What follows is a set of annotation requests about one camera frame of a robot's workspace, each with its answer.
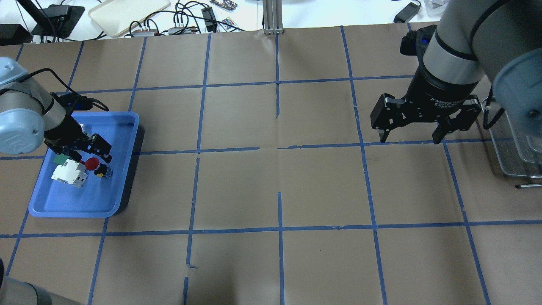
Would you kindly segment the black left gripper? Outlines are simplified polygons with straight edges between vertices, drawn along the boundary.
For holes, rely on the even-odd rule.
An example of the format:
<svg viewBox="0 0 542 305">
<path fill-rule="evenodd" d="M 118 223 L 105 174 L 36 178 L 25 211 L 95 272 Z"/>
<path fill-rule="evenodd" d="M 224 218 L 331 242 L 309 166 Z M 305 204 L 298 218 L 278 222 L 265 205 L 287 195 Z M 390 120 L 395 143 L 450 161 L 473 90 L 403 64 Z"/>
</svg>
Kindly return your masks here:
<svg viewBox="0 0 542 305">
<path fill-rule="evenodd" d="M 113 159 L 112 145 L 97 133 L 87 137 L 70 113 L 65 114 L 58 126 L 45 131 L 43 142 L 55 154 L 67 155 L 77 162 L 97 158 L 101 164 L 110 164 Z"/>
</svg>

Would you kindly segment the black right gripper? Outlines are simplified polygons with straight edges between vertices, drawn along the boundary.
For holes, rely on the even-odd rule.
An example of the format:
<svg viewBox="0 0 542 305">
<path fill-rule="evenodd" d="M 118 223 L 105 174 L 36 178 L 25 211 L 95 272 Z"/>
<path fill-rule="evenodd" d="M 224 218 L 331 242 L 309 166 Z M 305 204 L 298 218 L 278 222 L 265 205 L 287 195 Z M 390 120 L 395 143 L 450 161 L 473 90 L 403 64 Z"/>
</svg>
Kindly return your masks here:
<svg viewBox="0 0 542 305">
<path fill-rule="evenodd" d="M 437 123 L 432 133 L 434 144 L 440 144 L 447 134 L 469 130 L 482 112 L 477 95 L 470 95 L 477 82 L 453 84 L 433 76 L 423 64 L 418 66 L 404 99 L 381 94 L 371 114 L 371 128 L 378 131 L 379 141 L 385 143 L 390 132 L 415 123 Z"/>
</svg>

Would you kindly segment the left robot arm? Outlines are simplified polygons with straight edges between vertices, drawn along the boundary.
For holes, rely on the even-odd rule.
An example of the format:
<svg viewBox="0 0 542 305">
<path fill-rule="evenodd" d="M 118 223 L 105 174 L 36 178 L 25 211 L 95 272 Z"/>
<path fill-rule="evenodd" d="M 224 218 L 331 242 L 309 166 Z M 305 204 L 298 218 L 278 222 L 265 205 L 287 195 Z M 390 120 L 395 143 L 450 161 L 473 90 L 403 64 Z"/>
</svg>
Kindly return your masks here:
<svg viewBox="0 0 542 305">
<path fill-rule="evenodd" d="M 39 73 L 29 73 L 16 60 L 0 60 L 0 150 L 2 154 L 29 154 L 45 144 L 57 155 L 80 161 L 81 151 L 99 156 L 109 164 L 112 160 L 110 143 L 98 134 L 88 134 L 74 119 L 74 111 L 93 107 L 108 111 L 97 99 L 69 89 L 64 95 L 48 92 L 36 79 Z"/>
</svg>

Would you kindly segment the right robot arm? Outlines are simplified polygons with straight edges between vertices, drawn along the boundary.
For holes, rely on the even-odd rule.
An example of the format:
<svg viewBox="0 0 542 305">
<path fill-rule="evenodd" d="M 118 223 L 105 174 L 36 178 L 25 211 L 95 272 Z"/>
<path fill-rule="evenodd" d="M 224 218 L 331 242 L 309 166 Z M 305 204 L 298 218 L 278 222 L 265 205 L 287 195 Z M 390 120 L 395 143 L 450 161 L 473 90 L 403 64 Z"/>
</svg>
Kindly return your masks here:
<svg viewBox="0 0 542 305">
<path fill-rule="evenodd" d="M 451 0 L 437 25 L 409 31 L 402 55 L 418 68 L 402 98 L 382 94 L 371 127 L 385 143 L 412 123 L 436 123 L 434 144 L 471 128 L 482 105 L 472 92 L 482 77 L 513 126 L 541 137 L 540 0 Z"/>
</svg>

